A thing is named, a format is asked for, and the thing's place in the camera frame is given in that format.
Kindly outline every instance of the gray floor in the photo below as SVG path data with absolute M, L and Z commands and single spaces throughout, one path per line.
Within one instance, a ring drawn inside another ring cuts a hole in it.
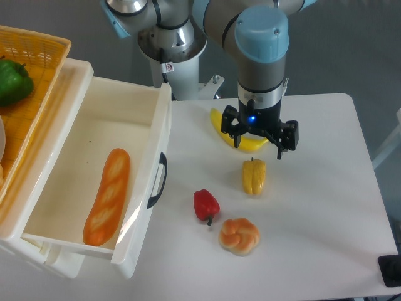
M 287 94 L 349 94 L 371 156 L 398 124 L 400 19 L 399 0 L 319 0 L 289 17 Z M 152 84 L 135 39 L 115 36 L 97 0 L 1 0 L 0 24 L 70 39 L 69 57 L 89 61 L 97 76 Z M 231 59 L 208 43 L 200 58 L 200 81 L 218 73 L 226 78 L 221 95 L 235 97 L 235 71 Z M 401 220 L 401 147 L 377 168 L 376 175 L 394 226 Z

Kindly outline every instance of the knotted bread roll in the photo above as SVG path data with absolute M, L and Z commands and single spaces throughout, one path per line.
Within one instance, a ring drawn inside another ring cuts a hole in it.
M 260 240 L 258 227 L 246 218 L 228 219 L 222 225 L 219 242 L 238 256 L 247 255 Z

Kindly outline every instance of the light blue joint cap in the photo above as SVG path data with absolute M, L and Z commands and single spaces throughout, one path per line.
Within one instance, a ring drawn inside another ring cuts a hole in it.
M 116 17 L 114 17 L 114 14 L 107 7 L 105 0 L 101 0 L 100 1 L 100 6 L 102 7 L 103 11 L 105 12 L 106 17 L 108 18 L 109 22 L 112 24 L 117 36 L 120 39 L 124 39 L 124 38 L 130 37 L 131 35 L 129 33 L 127 33 L 127 31 L 117 21 Z
M 205 18 L 206 8 L 209 4 L 209 0 L 195 0 L 192 5 L 192 16 L 194 17 L 195 23 L 198 27 L 205 31 L 203 27 L 203 20 Z
M 309 5 L 313 4 L 313 3 L 315 3 L 316 1 L 317 1 L 317 0 L 305 0 L 304 3 L 303 3 L 303 5 L 302 5 L 301 10 L 304 9 L 305 7 L 307 7 L 307 6 L 309 6 Z
M 235 39 L 245 56 L 258 63 L 273 63 L 288 50 L 288 19 L 277 8 L 251 6 L 237 18 Z

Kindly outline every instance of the wicker basket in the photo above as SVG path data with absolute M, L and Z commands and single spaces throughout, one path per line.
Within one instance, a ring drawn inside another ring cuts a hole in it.
M 35 127 L 46 111 L 51 89 L 70 48 L 71 41 L 63 38 L 0 26 L 0 57 L 26 64 L 25 69 L 34 83 L 34 90 L 27 98 L 0 107 L 6 132 L 6 148 L 1 159 L 4 184 L 0 190 L 0 210 L 7 188 L 29 151 Z

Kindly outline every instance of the black drawer handle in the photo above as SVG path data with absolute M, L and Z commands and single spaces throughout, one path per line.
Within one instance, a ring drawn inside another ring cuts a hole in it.
M 162 187 L 160 188 L 160 191 L 155 196 L 151 196 L 149 198 L 147 209 L 153 207 L 156 204 L 156 202 L 160 199 L 163 189 L 164 189 L 165 180 L 167 178 L 167 158 L 165 157 L 165 154 L 163 152 L 160 153 L 159 164 L 164 166 L 164 178 L 163 178 Z

